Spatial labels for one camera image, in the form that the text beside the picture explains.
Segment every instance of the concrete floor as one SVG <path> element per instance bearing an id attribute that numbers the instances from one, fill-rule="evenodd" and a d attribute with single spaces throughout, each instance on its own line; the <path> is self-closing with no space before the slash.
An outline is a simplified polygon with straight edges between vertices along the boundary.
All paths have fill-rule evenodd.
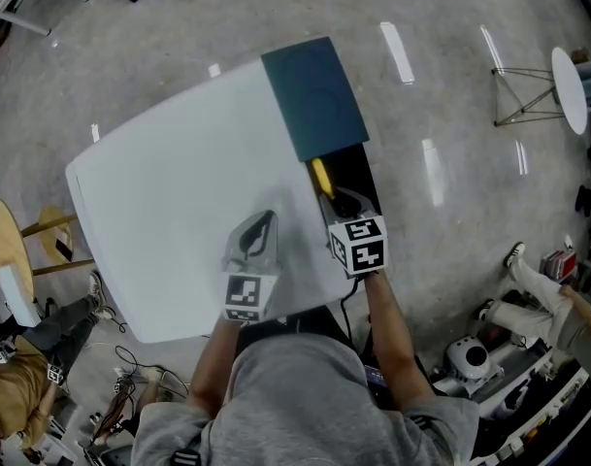
<path id="1" fill-rule="evenodd" d="M 371 135 L 366 150 L 389 228 L 389 274 L 429 362 L 500 288 L 500 260 L 515 241 L 527 242 L 535 265 L 566 234 L 585 241 L 573 209 L 578 185 L 591 176 L 585 137 L 559 119 L 493 126 L 493 60 L 480 31 L 489 30 L 505 65 L 545 68 L 555 46 L 591 51 L 591 21 L 579 0 L 25 0 L 19 12 L 53 28 L 44 38 L 15 26 L 0 49 L 0 197 L 21 225 L 44 205 L 72 211 L 64 169 L 92 143 L 92 123 L 107 136 L 208 81 L 212 64 L 225 72 L 327 35 Z M 396 24 L 415 84 L 400 84 L 381 21 Z M 540 86 L 512 84 L 526 100 Z M 520 174 L 518 142 L 528 174 Z M 77 258 L 89 256 L 74 230 Z M 37 241 L 29 249 L 34 267 L 47 263 Z M 37 296 L 71 302 L 83 295 L 86 273 L 40 277 Z M 362 299 L 349 304 L 354 317 L 363 315 Z M 119 361 L 107 344 L 185 379 L 204 345 L 198 338 L 143 346 L 107 322 L 90 342 L 106 345 L 84 351 L 69 385 L 91 412 L 103 412 L 112 396 Z"/>

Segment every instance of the gray t-shirt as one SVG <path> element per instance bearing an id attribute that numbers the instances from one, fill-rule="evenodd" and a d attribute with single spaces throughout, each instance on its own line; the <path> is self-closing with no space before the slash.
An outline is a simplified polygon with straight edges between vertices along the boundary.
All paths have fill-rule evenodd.
<path id="1" fill-rule="evenodd" d="M 572 355 L 591 379 L 591 329 L 575 309 L 570 310 L 556 347 Z"/>
<path id="2" fill-rule="evenodd" d="M 312 334 L 248 347 L 235 361 L 229 393 L 214 420 L 184 404 L 146 406 L 132 464 L 167 465 L 194 439 L 203 466 L 463 464 L 478 428 L 478 405 L 464 399 L 381 411 L 355 352 Z"/>

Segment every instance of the white pants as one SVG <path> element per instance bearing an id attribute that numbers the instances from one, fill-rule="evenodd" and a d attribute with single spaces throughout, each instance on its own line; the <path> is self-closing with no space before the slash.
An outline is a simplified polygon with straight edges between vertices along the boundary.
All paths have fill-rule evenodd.
<path id="1" fill-rule="evenodd" d="M 520 286 L 541 302 L 546 312 L 523 309 L 497 300 L 485 319 L 518 335 L 527 338 L 539 337 L 556 347 L 560 330 L 573 307 L 571 300 L 558 293 L 560 284 L 530 269 L 521 257 L 513 261 L 510 273 Z"/>

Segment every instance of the dark blue board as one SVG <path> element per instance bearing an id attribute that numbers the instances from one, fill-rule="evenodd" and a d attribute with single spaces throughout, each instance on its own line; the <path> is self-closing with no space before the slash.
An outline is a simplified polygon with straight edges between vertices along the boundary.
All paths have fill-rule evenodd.
<path id="1" fill-rule="evenodd" d="M 261 59 L 299 160 L 306 162 L 368 141 L 329 38 L 265 53 Z"/>

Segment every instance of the white sneaker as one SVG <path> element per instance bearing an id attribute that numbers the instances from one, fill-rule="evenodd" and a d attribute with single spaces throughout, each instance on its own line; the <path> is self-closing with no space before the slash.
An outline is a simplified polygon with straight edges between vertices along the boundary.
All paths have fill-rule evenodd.
<path id="1" fill-rule="evenodd" d="M 105 306 L 105 294 L 103 293 L 103 282 L 97 271 L 91 271 L 88 275 L 88 297 L 95 302 L 95 311 Z"/>
<path id="2" fill-rule="evenodd" d="M 505 257 L 505 260 L 503 261 L 504 266 L 508 269 L 516 259 L 518 259 L 524 254 L 525 251 L 526 244 L 524 244 L 523 242 L 517 242 L 515 245 L 512 246 L 512 249 Z"/>
<path id="3" fill-rule="evenodd" d="M 114 319 L 116 312 L 111 307 L 103 306 L 92 312 L 98 319 Z"/>
<path id="4" fill-rule="evenodd" d="M 493 303 L 493 299 L 487 299 L 484 302 L 484 304 L 482 304 L 478 309 L 476 309 L 475 318 L 479 321 L 485 321 L 485 318 L 487 317 L 487 314 L 489 313 L 491 306 L 493 306 Z"/>

